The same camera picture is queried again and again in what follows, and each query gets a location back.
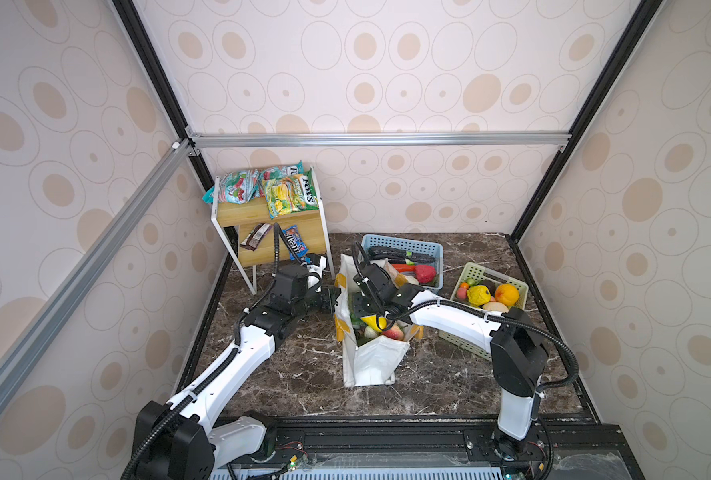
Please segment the red bell pepper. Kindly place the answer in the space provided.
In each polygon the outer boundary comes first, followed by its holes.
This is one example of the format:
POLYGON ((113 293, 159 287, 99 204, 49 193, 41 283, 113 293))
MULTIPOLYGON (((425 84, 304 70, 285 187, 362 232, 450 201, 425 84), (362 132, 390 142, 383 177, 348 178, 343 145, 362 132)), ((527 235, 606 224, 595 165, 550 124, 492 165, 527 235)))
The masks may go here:
POLYGON ((415 279, 421 285, 435 285, 435 278, 437 278, 437 270, 435 266, 429 264, 417 264, 415 265, 415 279))

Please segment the white grocery bag yellow handles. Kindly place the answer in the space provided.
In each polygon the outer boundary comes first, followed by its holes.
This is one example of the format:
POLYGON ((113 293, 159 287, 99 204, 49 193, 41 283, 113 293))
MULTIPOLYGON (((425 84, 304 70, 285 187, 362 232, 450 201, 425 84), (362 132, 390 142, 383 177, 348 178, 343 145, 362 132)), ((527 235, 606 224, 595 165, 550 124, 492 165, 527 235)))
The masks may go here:
POLYGON ((421 340, 423 328, 397 322, 387 329, 387 320, 371 312, 371 302, 357 287, 355 275, 353 258, 342 254, 335 277, 339 296, 334 321, 342 345, 343 384, 347 388, 391 385, 409 342, 421 340))

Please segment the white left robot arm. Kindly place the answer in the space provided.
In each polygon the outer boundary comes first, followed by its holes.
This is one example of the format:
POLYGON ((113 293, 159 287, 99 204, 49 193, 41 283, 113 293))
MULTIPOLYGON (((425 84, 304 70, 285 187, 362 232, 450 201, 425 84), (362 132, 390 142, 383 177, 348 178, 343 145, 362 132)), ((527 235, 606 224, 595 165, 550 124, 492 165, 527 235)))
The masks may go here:
POLYGON ((124 479, 207 479, 241 457, 267 462, 277 450, 274 419, 249 411, 219 425, 243 383, 295 332, 304 316, 331 313, 336 292, 323 286, 327 261, 318 254, 281 259, 291 246, 273 227, 274 260, 269 288, 241 313, 233 342, 195 380, 167 402, 148 402, 137 414, 124 479))

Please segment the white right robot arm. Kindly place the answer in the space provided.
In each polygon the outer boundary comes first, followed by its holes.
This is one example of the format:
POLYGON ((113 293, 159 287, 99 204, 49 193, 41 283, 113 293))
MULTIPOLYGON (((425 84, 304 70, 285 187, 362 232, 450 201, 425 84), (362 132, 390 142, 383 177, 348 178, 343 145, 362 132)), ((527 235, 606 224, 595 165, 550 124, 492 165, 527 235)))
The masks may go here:
POLYGON ((551 332, 531 323, 519 308, 496 312, 446 300, 418 285, 396 286, 385 268, 373 264, 361 244, 351 245, 355 284, 377 316, 377 330, 399 322, 435 328, 467 340, 491 356, 493 378, 501 388, 495 440, 513 446, 525 442, 545 392, 569 386, 579 377, 579 362, 571 348, 551 332), (563 379, 547 381, 549 342, 565 354, 563 379))

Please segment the green plastic basket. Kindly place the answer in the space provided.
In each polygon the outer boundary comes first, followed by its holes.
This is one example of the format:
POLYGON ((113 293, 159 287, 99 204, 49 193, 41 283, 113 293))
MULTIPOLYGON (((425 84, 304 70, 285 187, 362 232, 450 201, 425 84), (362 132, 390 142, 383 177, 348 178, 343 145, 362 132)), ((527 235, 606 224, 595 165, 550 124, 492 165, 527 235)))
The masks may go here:
POLYGON ((499 273, 491 268, 469 262, 463 267, 451 300, 477 309, 507 312, 515 307, 525 308, 529 288, 514 277, 499 273), (479 286, 487 288, 489 301, 481 304, 469 301, 469 290, 479 286))

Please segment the yellow mango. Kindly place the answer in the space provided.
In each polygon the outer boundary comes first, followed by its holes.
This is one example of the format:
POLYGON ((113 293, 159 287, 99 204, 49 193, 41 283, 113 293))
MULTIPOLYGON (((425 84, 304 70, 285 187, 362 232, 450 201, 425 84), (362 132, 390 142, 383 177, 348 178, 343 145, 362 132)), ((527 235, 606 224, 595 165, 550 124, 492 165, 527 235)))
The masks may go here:
POLYGON ((378 334, 381 334, 383 331, 389 329, 389 322, 387 322, 383 316, 369 315, 361 317, 361 321, 378 334))

